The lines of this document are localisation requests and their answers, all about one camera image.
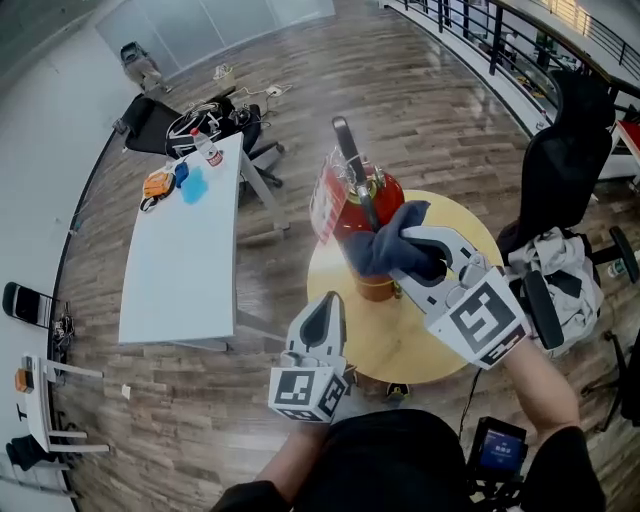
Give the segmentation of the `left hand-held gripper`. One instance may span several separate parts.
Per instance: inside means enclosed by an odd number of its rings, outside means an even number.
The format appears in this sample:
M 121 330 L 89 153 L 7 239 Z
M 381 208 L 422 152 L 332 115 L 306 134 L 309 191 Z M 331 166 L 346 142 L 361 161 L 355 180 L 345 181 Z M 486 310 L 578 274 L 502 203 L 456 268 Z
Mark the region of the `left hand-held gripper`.
M 289 351 L 271 369 L 269 408 L 293 421 L 331 423 L 348 387 L 341 297 L 329 291 L 309 302 L 291 322 L 287 339 Z

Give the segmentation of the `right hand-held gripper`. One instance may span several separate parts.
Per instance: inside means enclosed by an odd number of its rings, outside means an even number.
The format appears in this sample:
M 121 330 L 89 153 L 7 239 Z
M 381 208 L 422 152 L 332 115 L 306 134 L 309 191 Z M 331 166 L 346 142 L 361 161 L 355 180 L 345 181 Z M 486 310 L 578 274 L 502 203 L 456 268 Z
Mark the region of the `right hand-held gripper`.
M 428 280 L 401 269 L 389 272 L 423 313 L 444 312 L 427 327 L 441 343 L 467 362 L 490 369 L 528 337 L 526 315 L 502 271 L 484 255 L 473 255 L 473 244 L 458 231 L 413 226 L 402 230 L 402 239 L 450 270 L 466 266 L 459 282 L 445 276 Z

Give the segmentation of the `dark blue cloth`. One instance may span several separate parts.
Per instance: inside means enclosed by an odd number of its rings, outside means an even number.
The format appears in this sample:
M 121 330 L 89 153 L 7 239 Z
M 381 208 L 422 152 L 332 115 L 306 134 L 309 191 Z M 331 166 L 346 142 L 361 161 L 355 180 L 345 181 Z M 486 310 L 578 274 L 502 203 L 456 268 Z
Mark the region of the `dark blue cloth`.
M 388 274 L 392 270 L 415 273 L 425 280 L 446 275 L 446 265 L 435 249 L 420 249 L 400 236 L 403 229 L 420 226 L 430 206 L 428 201 L 405 202 L 378 232 L 357 231 L 342 244 L 351 266 L 362 277 Z

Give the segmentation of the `red fire extinguisher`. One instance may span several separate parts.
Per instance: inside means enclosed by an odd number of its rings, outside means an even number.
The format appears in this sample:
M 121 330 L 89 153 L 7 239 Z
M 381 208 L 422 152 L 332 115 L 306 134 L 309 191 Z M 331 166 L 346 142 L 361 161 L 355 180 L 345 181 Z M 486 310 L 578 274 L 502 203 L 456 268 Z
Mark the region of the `red fire extinguisher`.
M 333 239 L 340 249 L 358 232 L 375 233 L 405 202 L 399 182 L 361 153 L 343 116 L 332 119 L 336 147 L 325 157 L 310 200 L 318 241 Z

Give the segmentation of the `person's left forearm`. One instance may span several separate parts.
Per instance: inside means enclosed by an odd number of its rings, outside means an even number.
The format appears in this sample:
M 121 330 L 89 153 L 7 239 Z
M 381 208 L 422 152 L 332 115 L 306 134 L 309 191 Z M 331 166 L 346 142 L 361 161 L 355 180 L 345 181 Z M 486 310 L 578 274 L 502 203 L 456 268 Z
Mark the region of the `person's left forearm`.
M 328 430 L 327 424 L 299 423 L 256 481 L 271 482 L 292 503 L 322 451 Z

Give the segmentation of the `person's right forearm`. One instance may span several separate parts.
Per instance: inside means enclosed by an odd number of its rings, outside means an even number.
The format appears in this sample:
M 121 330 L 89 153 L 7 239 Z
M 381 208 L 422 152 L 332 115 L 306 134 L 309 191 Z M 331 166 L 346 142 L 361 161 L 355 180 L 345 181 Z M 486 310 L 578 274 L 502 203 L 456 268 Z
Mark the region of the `person's right forearm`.
M 573 388 L 530 338 L 518 342 L 501 365 L 540 442 L 564 428 L 580 426 Z

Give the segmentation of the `grey clothing pile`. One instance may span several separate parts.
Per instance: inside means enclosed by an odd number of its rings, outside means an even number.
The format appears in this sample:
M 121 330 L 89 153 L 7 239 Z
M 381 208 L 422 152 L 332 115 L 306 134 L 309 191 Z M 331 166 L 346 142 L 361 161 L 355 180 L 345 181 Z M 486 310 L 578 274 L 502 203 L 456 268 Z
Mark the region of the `grey clothing pile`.
M 545 279 L 564 338 L 561 345 L 545 350 L 550 358 L 562 356 L 591 335 L 598 320 L 603 292 L 580 236 L 565 234 L 554 227 L 510 252 L 507 261 L 510 288 L 528 320 L 533 316 L 524 278 L 530 271 L 539 271 Z

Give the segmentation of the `person's black shirt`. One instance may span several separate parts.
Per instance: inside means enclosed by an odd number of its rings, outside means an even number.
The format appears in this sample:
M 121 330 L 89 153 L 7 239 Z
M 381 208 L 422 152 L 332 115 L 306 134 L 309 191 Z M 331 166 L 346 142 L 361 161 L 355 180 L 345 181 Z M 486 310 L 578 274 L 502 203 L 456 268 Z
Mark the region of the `person's black shirt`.
M 518 495 L 522 512 L 605 512 L 584 433 L 567 427 L 536 453 Z M 431 413 L 399 409 L 341 421 L 300 492 L 267 481 L 229 488 L 211 512 L 480 512 L 454 431 Z

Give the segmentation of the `white desk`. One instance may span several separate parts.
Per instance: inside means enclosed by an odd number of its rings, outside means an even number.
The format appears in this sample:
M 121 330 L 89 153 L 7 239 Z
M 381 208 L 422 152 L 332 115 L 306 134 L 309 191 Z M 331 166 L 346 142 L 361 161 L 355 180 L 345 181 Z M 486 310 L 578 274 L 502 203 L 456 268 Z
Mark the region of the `white desk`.
M 227 349 L 239 329 L 284 340 L 285 328 L 242 311 L 236 293 L 236 220 L 239 182 L 247 179 L 277 231 L 289 222 L 243 149 L 236 133 L 217 144 L 212 167 L 199 153 L 185 157 L 189 174 L 205 183 L 187 203 L 180 190 L 139 212 L 129 247 L 121 296 L 122 345 L 173 343 Z

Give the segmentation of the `black mesh office chair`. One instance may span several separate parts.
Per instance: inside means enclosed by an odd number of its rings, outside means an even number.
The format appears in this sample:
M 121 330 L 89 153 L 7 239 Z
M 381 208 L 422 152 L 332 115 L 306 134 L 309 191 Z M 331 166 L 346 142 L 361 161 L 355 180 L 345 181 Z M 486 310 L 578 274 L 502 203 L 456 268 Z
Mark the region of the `black mesh office chair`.
M 615 121 L 614 104 L 605 87 L 595 78 L 569 71 L 553 71 L 558 93 L 554 122 L 530 141 L 523 159 L 521 202 L 518 218 L 505 227 L 497 246 L 508 268 L 507 256 L 534 237 L 558 227 L 576 234 L 586 212 L 598 177 L 612 146 L 610 126 Z M 624 232 L 609 231 L 612 246 L 592 250 L 585 236 L 586 255 L 596 266 L 622 259 L 631 282 L 640 280 L 640 264 Z M 558 316 L 539 271 L 524 278 L 534 325 L 534 338 L 545 348 L 564 341 Z

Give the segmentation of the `black chest-mounted screen device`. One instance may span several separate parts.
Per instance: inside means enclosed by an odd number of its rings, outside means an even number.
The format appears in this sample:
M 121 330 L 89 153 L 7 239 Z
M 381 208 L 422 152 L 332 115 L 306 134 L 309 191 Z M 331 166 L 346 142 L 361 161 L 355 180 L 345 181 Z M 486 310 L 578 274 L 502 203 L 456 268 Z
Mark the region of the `black chest-mounted screen device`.
M 467 461 L 471 495 L 480 493 L 491 499 L 518 489 L 528 452 L 526 435 L 524 429 L 501 420 L 479 419 Z

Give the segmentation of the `red label water bottle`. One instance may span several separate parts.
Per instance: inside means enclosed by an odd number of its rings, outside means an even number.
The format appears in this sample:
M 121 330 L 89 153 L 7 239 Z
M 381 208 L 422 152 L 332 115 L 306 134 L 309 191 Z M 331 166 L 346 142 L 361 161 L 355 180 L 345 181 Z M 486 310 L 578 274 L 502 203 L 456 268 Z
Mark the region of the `red label water bottle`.
M 222 163 L 223 153 L 206 134 L 198 128 L 192 128 L 190 134 L 193 138 L 194 147 L 211 167 L 216 167 Z

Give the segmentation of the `red top white table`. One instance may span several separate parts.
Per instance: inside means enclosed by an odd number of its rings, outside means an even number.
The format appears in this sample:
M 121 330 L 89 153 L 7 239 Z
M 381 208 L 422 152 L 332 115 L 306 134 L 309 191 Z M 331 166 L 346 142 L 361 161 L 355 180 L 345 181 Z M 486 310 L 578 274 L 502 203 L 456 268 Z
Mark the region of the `red top white table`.
M 615 154 L 622 143 L 630 155 Z M 598 177 L 600 181 L 630 179 L 634 186 L 640 184 L 640 125 L 617 120 L 612 132 L 612 146 Z

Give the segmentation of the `black metal railing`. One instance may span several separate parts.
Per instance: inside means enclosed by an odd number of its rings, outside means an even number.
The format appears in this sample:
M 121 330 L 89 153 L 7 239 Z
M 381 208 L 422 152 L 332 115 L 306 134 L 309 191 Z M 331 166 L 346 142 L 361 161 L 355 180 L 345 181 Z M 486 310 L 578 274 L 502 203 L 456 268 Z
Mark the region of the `black metal railing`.
M 477 52 L 489 72 L 502 73 L 527 99 L 556 106 L 553 71 L 594 75 L 614 100 L 624 94 L 640 101 L 640 52 L 617 35 L 606 33 L 597 20 L 584 14 L 578 28 L 616 61 L 607 70 L 587 50 L 530 12 L 505 0 L 385 0 L 388 7 L 437 34 L 449 34 Z

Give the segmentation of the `small white table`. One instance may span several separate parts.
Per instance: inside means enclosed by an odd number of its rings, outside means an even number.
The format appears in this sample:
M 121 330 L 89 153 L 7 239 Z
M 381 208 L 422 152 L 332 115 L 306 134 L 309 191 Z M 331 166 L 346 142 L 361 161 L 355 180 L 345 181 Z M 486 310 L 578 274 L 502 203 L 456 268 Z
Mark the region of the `small white table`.
M 25 394 L 25 413 L 29 433 L 47 453 L 109 453 L 108 444 L 60 444 L 59 439 L 86 440 L 88 435 L 84 431 L 55 430 L 51 423 L 49 406 L 49 370 L 60 370 L 67 373 L 86 377 L 103 379 L 104 373 L 96 370 L 81 368 L 41 358 L 37 355 L 25 353 L 22 367 L 32 374 L 33 389 Z

